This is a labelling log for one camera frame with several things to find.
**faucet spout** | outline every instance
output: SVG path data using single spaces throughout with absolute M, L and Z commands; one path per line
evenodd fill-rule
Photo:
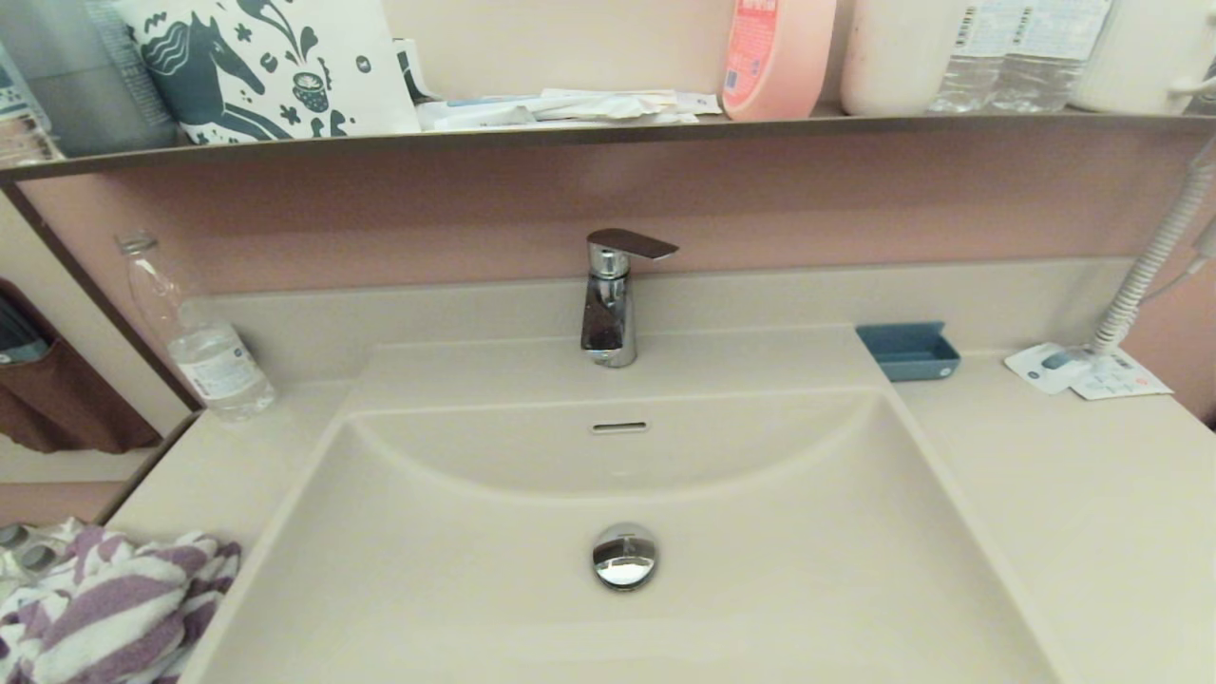
M 582 351 L 595 363 L 624 368 L 637 359 L 632 331 L 632 302 L 629 279 L 587 279 L 587 301 L 582 309 Z
M 606 368 L 625 368 L 637 359 L 634 301 L 630 297 L 629 257 L 663 259 L 675 245 L 620 229 L 587 236 L 591 269 L 582 309 L 582 351 Z

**horse illustration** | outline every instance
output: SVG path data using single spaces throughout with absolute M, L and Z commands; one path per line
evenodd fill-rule
M 173 116 L 190 125 L 219 124 L 257 140 L 291 138 L 266 117 L 224 101 L 219 69 L 243 80 L 258 95 L 266 86 L 224 38 L 213 17 L 210 24 L 192 13 L 191 23 L 175 22 L 164 35 L 140 47 L 152 80 Z

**pink bottle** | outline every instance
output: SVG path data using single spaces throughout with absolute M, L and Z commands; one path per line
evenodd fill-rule
M 722 102 L 734 120 L 804 119 L 823 90 L 835 0 L 736 0 Z

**pink wall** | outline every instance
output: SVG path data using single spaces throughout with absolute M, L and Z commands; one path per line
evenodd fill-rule
M 122 488 L 122 482 L 0 484 L 0 527 L 52 525 L 68 517 L 90 522 Z
M 1135 254 L 1201 142 L 1057 123 L 336 155 L 23 189 L 130 310 L 112 235 L 135 228 L 161 234 L 218 292 L 576 276 L 584 235 L 604 225 L 683 247 L 640 270 Z M 1199 414 L 1216 410 L 1214 282 L 1145 312 L 1128 343 Z

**bottle label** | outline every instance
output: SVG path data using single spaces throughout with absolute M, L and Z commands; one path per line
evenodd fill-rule
M 249 351 L 241 343 L 232 344 L 207 360 L 179 363 L 178 368 L 207 402 L 236 397 L 253 387 L 261 376 Z
M 1012 52 L 1085 61 L 1110 12 L 1110 0 L 1034 0 L 1023 7 Z
M 778 0 L 736 0 L 722 89 L 722 101 L 728 107 L 747 102 L 760 84 L 760 75 L 769 69 L 777 39 L 777 4 Z
M 955 40 L 955 56 L 1003 57 L 1013 47 L 1025 0 L 980 0 L 967 7 Z

